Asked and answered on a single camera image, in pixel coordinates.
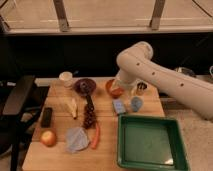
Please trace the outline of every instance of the white cup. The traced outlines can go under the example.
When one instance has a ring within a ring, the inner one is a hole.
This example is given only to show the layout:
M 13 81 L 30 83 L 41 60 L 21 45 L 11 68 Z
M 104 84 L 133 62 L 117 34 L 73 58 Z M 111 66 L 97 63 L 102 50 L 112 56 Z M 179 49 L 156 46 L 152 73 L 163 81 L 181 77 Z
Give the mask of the white cup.
M 73 82 L 73 75 L 69 71 L 60 73 L 59 80 L 63 83 L 64 87 L 71 88 Z

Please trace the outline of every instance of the black remote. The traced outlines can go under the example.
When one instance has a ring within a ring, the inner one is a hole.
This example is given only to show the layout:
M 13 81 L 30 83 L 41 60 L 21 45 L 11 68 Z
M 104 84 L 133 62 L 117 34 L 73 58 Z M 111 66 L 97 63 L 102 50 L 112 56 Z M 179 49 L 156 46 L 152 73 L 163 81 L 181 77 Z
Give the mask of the black remote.
M 45 107 L 43 111 L 43 115 L 41 118 L 41 127 L 42 128 L 48 128 L 51 124 L 51 118 L 52 118 L 52 111 L 53 109 L 51 107 Z

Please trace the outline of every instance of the chair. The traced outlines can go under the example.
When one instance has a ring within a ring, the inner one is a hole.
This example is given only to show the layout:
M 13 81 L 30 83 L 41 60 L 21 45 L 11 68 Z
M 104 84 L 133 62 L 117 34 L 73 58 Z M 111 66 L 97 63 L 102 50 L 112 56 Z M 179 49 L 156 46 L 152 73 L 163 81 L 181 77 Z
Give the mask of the chair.
M 20 142 L 30 142 L 26 130 L 38 120 L 48 88 L 38 88 L 34 76 L 23 76 L 15 86 L 0 85 L 0 154 L 12 146 L 11 171 L 16 171 Z M 31 118 L 22 121 L 24 113 Z

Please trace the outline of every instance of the chair armrest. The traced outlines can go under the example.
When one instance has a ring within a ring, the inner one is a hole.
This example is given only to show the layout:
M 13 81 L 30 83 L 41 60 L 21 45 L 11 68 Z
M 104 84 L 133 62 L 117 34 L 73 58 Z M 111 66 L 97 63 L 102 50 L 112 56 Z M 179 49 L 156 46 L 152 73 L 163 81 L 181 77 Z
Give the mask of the chair armrest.
M 35 76 L 23 76 L 12 89 L 5 103 L 3 115 L 18 115 L 30 96 Z

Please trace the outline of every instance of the metal rail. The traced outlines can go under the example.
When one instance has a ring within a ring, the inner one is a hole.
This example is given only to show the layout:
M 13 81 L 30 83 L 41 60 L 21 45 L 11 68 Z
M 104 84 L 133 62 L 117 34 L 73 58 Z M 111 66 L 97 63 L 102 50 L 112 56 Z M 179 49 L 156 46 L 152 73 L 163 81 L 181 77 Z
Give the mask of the metal rail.
M 150 22 L 150 27 L 152 30 L 158 30 L 160 26 L 160 19 L 163 13 L 163 8 L 166 0 L 156 0 L 154 10 L 152 13 L 152 19 Z
M 59 29 L 62 32 L 69 31 L 69 23 L 66 16 L 63 0 L 53 0 L 58 17 Z

